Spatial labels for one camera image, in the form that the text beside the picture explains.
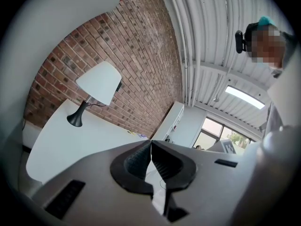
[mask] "window frame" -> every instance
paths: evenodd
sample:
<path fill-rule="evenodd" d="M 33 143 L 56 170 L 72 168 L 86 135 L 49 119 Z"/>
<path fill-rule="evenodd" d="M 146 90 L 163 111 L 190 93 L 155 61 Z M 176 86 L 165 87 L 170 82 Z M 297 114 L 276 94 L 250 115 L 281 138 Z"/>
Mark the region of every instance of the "window frame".
<path fill-rule="evenodd" d="M 216 121 L 216 120 L 214 120 L 214 119 L 211 119 L 211 118 L 208 117 L 208 116 L 207 116 L 205 119 L 209 119 L 209 120 L 211 120 L 211 121 L 213 121 L 213 122 L 215 122 L 215 123 L 221 125 L 221 126 L 222 126 L 222 129 L 221 129 L 221 131 L 220 131 L 220 134 L 219 134 L 219 136 L 217 136 L 217 135 L 215 135 L 215 134 L 213 134 L 213 133 L 211 133 L 211 132 L 209 132 L 209 131 L 207 131 L 207 130 L 205 130 L 205 129 L 202 128 L 201 131 L 200 131 L 200 133 L 198 134 L 196 140 L 194 141 L 194 143 L 193 143 L 193 145 L 192 145 L 192 148 L 193 148 L 193 146 L 195 145 L 195 143 L 196 143 L 196 141 L 197 141 L 199 135 L 200 135 L 202 132 L 203 132 L 204 134 L 206 134 L 207 136 L 210 136 L 210 137 L 212 137 L 213 139 L 215 139 L 215 143 L 218 142 L 218 141 L 220 141 L 220 140 L 221 140 L 221 136 L 222 136 L 222 132 L 223 132 L 223 130 L 224 130 L 225 127 L 228 128 L 228 129 L 230 129 L 230 130 L 232 130 L 232 131 L 234 131 L 234 132 L 236 132 L 236 133 L 238 133 L 238 134 L 240 134 L 240 135 L 242 135 L 243 137 L 249 139 L 249 143 L 248 143 L 248 144 L 250 144 L 251 141 L 256 142 L 256 141 L 254 141 L 253 139 L 251 139 L 251 138 L 245 136 L 244 134 L 242 134 L 242 133 L 240 133 L 240 132 L 238 132 L 238 131 L 232 129 L 232 128 L 229 127 L 229 126 L 226 126 L 226 125 L 223 124 L 223 123 L 220 123 L 220 122 L 218 122 L 218 121 Z"/>

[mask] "white desk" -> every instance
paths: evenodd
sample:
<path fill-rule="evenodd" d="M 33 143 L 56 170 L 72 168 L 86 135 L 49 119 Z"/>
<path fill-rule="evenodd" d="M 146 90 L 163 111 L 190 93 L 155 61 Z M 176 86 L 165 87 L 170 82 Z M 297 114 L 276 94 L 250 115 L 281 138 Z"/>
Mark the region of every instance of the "white desk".
<path fill-rule="evenodd" d="M 39 134 L 26 164 L 33 179 L 44 184 L 85 156 L 145 140 L 88 111 L 82 115 L 82 127 L 74 127 L 66 117 L 77 109 L 75 103 L 66 100 Z"/>

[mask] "tree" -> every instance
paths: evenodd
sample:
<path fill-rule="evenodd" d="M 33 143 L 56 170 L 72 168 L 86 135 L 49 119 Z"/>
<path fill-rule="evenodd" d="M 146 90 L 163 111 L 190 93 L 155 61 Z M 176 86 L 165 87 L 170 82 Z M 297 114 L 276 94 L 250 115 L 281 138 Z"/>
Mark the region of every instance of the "tree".
<path fill-rule="evenodd" d="M 227 135 L 227 138 L 230 139 L 230 141 L 233 144 L 240 146 L 244 149 L 248 145 L 248 139 L 234 131 L 231 132 L 231 135 Z"/>

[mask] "white lamp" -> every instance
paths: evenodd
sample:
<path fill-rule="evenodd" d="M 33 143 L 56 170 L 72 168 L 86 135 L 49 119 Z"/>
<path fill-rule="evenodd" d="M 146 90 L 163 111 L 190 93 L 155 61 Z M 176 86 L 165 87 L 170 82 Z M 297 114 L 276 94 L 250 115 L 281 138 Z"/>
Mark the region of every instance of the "white lamp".
<path fill-rule="evenodd" d="M 120 73 L 106 61 L 94 66 L 88 72 L 80 76 L 76 80 L 76 83 L 82 90 L 89 94 L 89 96 L 81 103 L 74 114 L 67 116 L 68 122 L 76 127 L 82 126 L 81 115 L 89 105 L 88 101 L 91 97 L 105 105 L 109 105 L 114 93 L 119 89 L 120 81 Z"/>

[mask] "lamp shade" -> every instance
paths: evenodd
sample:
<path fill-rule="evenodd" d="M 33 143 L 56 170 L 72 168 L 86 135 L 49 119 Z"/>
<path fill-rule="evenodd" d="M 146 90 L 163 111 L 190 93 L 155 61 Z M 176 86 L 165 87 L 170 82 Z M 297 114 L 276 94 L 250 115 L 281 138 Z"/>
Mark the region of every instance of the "lamp shade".
<path fill-rule="evenodd" d="M 96 100 L 109 105 L 120 81 L 120 73 L 103 61 L 80 76 L 76 83 Z"/>

